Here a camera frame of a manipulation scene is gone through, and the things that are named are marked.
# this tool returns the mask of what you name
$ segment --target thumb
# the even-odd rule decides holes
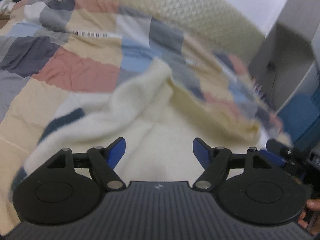
[[[307,208],[311,211],[320,211],[320,199],[308,199]]]

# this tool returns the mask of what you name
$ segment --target human hand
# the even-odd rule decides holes
[[[308,199],[306,207],[311,211],[318,211],[320,212],[320,199]],[[302,211],[297,223],[304,229],[308,227],[308,222],[304,221],[303,219],[306,216],[306,211]],[[313,227],[310,229],[310,233],[313,235],[316,235],[317,233],[320,233],[320,216],[316,218],[316,221],[313,225]]]

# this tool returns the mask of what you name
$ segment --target black cable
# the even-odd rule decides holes
[[[275,78],[273,79],[273,84],[272,84],[272,87],[271,87],[271,89],[270,89],[270,93],[269,93],[269,95],[268,95],[268,98],[270,98],[270,94],[271,94],[271,92],[272,92],[273,86],[275,85],[276,78],[277,78],[277,70],[274,69],[274,72],[275,72]]]

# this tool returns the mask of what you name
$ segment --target ribbed gray plate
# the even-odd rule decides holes
[[[309,240],[296,223],[257,227],[226,214],[187,182],[132,182],[106,194],[85,218],[63,226],[22,222],[8,240]]]

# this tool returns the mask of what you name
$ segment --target padded beige surface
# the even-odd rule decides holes
[[[175,24],[250,62],[264,35],[225,0],[115,0]]]

